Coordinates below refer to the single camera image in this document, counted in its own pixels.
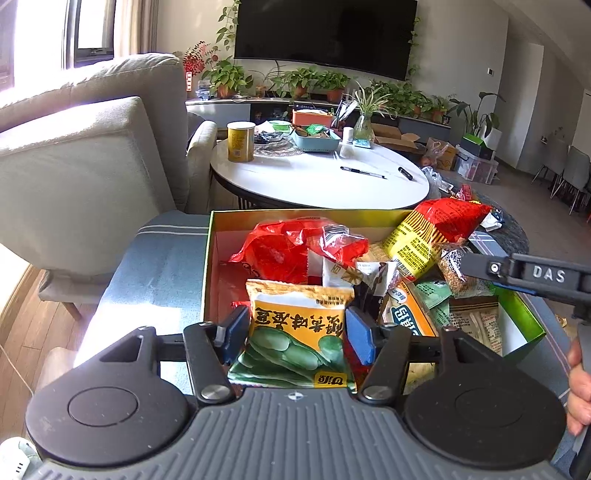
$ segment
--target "red snack bag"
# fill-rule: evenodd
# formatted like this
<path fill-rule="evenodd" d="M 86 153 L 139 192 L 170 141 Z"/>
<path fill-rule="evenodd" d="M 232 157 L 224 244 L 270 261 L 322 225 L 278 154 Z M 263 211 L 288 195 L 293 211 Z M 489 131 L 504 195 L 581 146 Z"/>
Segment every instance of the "red snack bag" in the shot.
<path fill-rule="evenodd" d="M 367 253 L 369 242 L 325 218 L 263 222 L 229 261 L 241 262 L 256 278 L 306 284 L 309 249 L 352 266 L 355 258 Z"/>
<path fill-rule="evenodd" d="M 441 245 L 467 239 L 491 211 L 488 205 L 451 198 L 419 204 L 384 241 L 384 250 L 410 281 L 427 272 Z"/>

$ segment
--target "glass vase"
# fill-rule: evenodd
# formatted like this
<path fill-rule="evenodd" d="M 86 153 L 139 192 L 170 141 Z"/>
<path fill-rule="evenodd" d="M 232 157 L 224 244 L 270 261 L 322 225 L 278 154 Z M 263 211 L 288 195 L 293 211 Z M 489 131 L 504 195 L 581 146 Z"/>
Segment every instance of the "glass vase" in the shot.
<path fill-rule="evenodd" d="M 371 115 L 361 114 L 353 129 L 353 138 L 355 140 L 367 140 L 368 142 L 374 140 L 374 131 L 371 128 Z"/>

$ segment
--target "blue gripper pad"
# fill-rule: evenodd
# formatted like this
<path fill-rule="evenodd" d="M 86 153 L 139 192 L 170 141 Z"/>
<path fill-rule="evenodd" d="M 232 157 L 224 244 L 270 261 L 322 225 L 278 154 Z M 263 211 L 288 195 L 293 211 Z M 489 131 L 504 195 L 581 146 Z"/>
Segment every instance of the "blue gripper pad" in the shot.
<path fill-rule="evenodd" d="M 347 339 L 362 365 L 373 365 L 378 356 L 376 341 L 380 332 L 376 322 L 357 307 L 345 311 Z"/>
<path fill-rule="evenodd" d="M 225 327 L 226 329 L 224 343 L 219 348 L 222 356 L 221 361 L 224 365 L 230 365 L 238 358 L 240 351 L 244 347 L 246 337 L 248 336 L 250 320 L 250 310 L 247 307 L 240 305 L 236 307 L 222 323 L 220 323 L 220 327 Z"/>

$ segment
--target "sofa cushion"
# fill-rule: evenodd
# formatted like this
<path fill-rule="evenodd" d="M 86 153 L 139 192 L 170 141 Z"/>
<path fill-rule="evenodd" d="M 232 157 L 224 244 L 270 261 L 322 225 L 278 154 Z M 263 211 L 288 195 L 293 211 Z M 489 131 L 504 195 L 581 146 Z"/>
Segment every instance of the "sofa cushion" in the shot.
<path fill-rule="evenodd" d="M 131 96 L 142 99 L 174 203 L 183 210 L 189 195 L 187 94 L 182 63 L 173 55 L 102 61 L 45 78 L 36 91 L 2 92 L 0 132 L 72 106 Z"/>

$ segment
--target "pen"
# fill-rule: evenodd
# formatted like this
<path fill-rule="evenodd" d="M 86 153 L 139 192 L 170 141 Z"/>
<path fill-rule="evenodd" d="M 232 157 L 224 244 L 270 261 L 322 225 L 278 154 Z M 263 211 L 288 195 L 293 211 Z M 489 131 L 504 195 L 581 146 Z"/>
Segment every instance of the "pen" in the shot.
<path fill-rule="evenodd" d="M 387 180 L 386 177 L 384 177 L 383 175 L 380 175 L 379 173 L 371 173 L 370 171 L 357 170 L 357 168 L 349 168 L 349 167 L 341 167 L 340 169 L 344 170 L 344 171 L 351 171 L 353 173 L 361 173 L 361 175 L 369 175 L 370 177 L 376 177 L 378 179 Z"/>

